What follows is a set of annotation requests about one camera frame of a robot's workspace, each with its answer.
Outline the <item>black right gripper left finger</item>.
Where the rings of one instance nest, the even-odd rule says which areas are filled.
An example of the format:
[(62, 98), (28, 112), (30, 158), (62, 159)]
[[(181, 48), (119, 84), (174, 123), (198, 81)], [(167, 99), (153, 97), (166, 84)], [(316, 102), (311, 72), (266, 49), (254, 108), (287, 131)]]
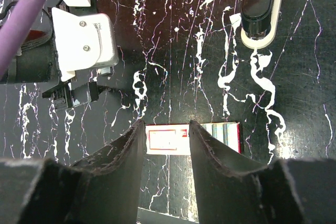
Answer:
[(1, 223), (135, 223), (145, 123), (71, 166), (1, 159)]

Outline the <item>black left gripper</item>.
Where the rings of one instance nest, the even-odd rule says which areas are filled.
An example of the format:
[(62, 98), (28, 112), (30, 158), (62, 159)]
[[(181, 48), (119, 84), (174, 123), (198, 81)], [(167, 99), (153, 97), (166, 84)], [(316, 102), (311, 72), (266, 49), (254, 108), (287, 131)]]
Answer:
[(27, 41), (22, 46), (22, 54), (15, 56), (9, 68), (1, 76), (1, 84), (55, 82), (59, 76), (57, 53), (52, 19), (47, 11), (49, 30), (34, 31), (39, 38)]

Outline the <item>grey staple strip piece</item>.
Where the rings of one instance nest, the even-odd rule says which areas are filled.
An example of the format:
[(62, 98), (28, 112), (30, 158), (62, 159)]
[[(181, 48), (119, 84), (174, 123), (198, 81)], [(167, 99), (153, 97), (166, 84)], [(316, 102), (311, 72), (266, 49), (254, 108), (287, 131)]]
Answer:
[(112, 67), (104, 67), (104, 68), (100, 68), (97, 70), (97, 73), (105, 76), (105, 75), (110, 75), (112, 73)]

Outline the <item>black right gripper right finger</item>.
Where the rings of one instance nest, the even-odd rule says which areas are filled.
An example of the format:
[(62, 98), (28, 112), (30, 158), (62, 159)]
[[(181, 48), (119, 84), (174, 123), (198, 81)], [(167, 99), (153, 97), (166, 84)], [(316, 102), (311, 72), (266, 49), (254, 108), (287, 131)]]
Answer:
[(264, 165), (189, 127), (200, 223), (335, 223), (335, 160)]

